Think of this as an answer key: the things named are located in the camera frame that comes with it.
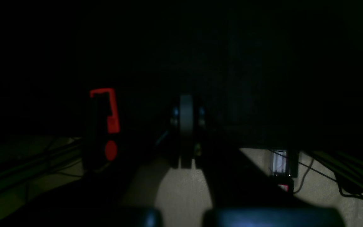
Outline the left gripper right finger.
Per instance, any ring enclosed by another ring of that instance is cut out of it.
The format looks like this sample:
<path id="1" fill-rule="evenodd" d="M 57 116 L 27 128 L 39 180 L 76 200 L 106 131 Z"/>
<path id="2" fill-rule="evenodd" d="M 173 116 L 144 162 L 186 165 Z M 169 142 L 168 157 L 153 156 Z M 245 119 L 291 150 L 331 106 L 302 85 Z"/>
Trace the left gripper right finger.
<path id="1" fill-rule="evenodd" d="M 345 226 L 336 209 L 311 205 L 268 177 L 216 125 L 197 96 L 193 119 L 200 145 L 194 159 L 213 204 L 203 214 L 203 227 Z"/>

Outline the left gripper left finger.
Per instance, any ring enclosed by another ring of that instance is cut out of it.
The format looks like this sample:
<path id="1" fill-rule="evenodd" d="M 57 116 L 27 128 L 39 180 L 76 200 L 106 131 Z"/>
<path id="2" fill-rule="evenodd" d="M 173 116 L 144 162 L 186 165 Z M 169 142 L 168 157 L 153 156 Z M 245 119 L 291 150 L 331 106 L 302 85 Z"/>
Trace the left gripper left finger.
<path id="1" fill-rule="evenodd" d="M 180 102 L 149 125 L 120 128 L 118 155 L 99 171 L 87 172 L 32 199 L 0 220 L 0 227 L 161 227 L 155 208 L 158 187 L 170 169 L 171 145 L 180 129 Z"/>

